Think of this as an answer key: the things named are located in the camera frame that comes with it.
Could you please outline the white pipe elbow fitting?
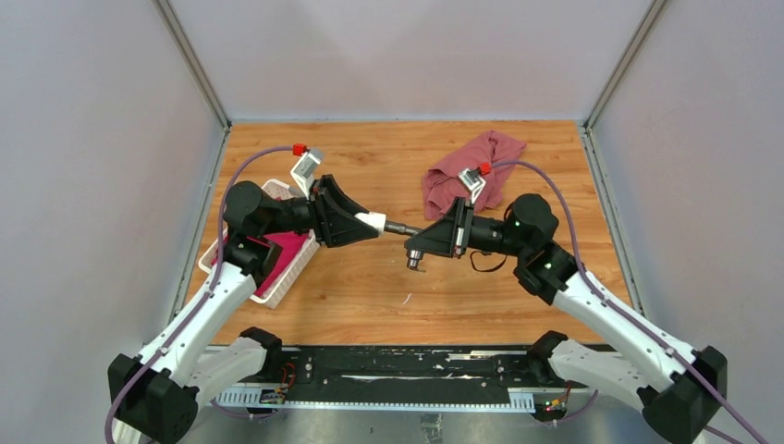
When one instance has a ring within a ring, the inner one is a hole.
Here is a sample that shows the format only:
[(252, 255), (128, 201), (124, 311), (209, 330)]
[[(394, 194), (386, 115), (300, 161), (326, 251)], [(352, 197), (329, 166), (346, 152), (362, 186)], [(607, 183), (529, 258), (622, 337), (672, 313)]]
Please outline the white pipe elbow fitting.
[(381, 236), (386, 230), (386, 214), (376, 212), (359, 212), (356, 213), (354, 217), (369, 227), (372, 227), (378, 233), (378, 236)]

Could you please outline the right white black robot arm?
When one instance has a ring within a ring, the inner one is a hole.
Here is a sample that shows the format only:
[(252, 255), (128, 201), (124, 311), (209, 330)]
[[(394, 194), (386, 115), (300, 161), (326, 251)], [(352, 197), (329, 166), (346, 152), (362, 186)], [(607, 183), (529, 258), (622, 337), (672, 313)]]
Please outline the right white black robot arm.
[(712, 346), (677, 339), (629, 307), (553, 239), (558, 219), (539, 194), (523, 194), (503, 219), (476, 216), (463, 198), (405, 241), (408, 266), (426, 254), (460, 257), (467, 250), (514, 258), (515, 278), (529, 294), (580, 320), (619, 357), (605, 356), (556, 331), (533, 345), (528, 373), (540, 386), (558, 379), (598, 389), (640, 412), (670, 443), (693, 443), (727, 394), (728, 361)]

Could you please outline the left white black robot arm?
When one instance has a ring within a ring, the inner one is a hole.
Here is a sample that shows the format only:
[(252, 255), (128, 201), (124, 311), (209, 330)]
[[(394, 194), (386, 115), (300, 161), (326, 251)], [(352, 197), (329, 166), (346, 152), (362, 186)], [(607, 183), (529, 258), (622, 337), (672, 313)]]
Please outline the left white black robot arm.
[(377, 238), (387, 222), (329, 175), (302, 177), (299, 184), (299, 194), (275, 180), (228, 187), (197, 294), (137, 354), (119, 354), (109, 365), (107, 442), (179, 442), (200, 410), (243, 377), (271, 382), (281, 375), (281, 341), (257, 327), (211, 357), (204, 351), (244, 302), (278, 306), (318, 248)]

